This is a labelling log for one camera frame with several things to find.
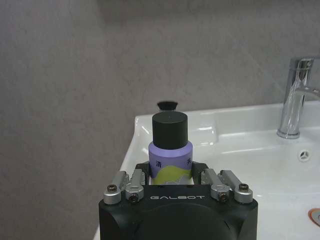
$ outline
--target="black bottle cap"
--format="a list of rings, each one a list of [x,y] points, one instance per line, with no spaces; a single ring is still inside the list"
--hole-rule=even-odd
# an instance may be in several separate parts
[[[161,111],[174,111],[178,103],[176,101],[160,101],[157,105]]]
[[[161,149],[180,149],[188,143],[188,116],[163,111],[152,116],[153,144]]]

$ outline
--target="gray wall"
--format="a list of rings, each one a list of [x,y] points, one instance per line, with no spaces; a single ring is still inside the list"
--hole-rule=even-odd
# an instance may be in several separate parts
[[[92,238],[134,116],[279,103],[320,1],[2,0],[0,239]]]

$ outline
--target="bathroom sink basin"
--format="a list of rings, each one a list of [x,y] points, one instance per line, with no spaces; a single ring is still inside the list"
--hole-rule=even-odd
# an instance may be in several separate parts
[[[320,103],[306,102],[300,138],[277,136],[282,104],[186,112],[193,160],[232,170],[258,201],[258,240],[320,239]],[[121,170],[148,161],[152,115],[137,116]]]

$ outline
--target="chrome faucet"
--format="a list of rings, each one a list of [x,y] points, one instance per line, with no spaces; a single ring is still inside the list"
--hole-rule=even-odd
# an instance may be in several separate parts
[[[290,61],[281,123],[276,133],[281,138],[297,139],[299,137],[299,121],[306,95],[320,100],[320,90],[309,86],[315,59],[320,59],[320,56],[295,57]]]

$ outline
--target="purple bottle label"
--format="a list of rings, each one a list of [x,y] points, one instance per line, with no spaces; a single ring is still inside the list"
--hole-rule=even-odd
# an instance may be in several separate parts
[[[161,149],[152,142],[149,145],[149,164],[152,183],[190,184],[193,146],[188,142],[179,149]]]

